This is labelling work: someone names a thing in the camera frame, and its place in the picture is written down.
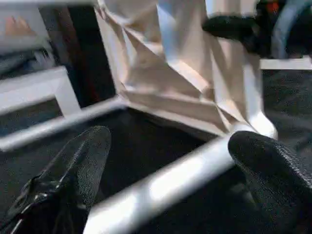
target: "metal bar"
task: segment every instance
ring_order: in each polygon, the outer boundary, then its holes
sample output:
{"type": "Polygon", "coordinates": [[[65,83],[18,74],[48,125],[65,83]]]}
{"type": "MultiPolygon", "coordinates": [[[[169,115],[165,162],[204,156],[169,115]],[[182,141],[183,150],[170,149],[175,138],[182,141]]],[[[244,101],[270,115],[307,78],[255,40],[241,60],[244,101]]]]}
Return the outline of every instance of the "metal bar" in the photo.
{"type": "MultiPolygon", "coordinates": [[[[253,131],[239,124],[234,131],[253,131]]],[[[84,234],[126,234],[234,165],[218,138],[92,208],[84,234]]]]}
{"type": "Polygon", "coordinates": [[[67,117],[58,117],[41,124],[37,124],[28,129],[2,137],[0,138],[0,150],[5,152],[17,147],[21,147],[35,140],[60,132],[76,124],[80,124],[82,122],[122,108],[126,108],[125,100],[119,96],[114,97],[107,101],[86,107],[79,113],[72,114],[67,117]]]}

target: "white frame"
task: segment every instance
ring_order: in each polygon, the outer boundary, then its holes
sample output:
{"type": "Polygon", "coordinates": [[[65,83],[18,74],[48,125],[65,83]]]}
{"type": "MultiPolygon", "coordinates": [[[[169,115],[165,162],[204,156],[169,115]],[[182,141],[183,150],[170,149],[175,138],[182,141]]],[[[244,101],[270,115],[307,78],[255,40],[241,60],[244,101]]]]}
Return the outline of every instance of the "white frame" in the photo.
{"type": "Polygon", "coordinates": [[[0,115],[50,99],[65,117],[81,111],[64,67],[0,80],[0,115]]]}

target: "red object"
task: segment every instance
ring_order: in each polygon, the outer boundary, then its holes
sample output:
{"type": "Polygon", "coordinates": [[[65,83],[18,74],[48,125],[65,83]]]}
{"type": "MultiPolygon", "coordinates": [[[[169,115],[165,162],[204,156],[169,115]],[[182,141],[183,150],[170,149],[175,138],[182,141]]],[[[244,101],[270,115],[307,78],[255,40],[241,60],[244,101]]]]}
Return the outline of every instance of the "red object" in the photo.
{"type": "Polygon", "coordinates": [[[268,3],[267,10],[269,13],[277,13],[279,9],[279,5],[277,2],[268,3]]]}

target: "black surface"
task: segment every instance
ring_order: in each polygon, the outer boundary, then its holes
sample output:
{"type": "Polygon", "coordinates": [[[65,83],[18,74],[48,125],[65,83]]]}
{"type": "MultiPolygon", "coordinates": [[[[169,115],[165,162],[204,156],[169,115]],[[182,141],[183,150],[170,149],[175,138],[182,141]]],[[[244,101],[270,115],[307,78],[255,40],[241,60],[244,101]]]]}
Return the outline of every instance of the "black surface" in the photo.
{"type": "Polygon", "coordinates": [[[62,116],[56,99],[24,107],[0,116],[0,137],[62,116]]]}
{"type": "MultiPolygon", "coordinates": [[[[312,76],[310,72],[266,72],[264,101],[267,116],[280,139],[310,154],[312,139],[312,76]]],[[[62,134],[0,155],[0,215],[14,201],[27,180],[44,168],[63,145],[91,125],[105,125],[112,133],[112,149],[97,201],[113,195],[203,144],[188,134],[159,127],[135,111],[118,111],[62,134]]],[[[242,182],[234,169],[143,226],[136,233],[268,233],[266,222],[246,198],[230,185],[242,182]]]]}

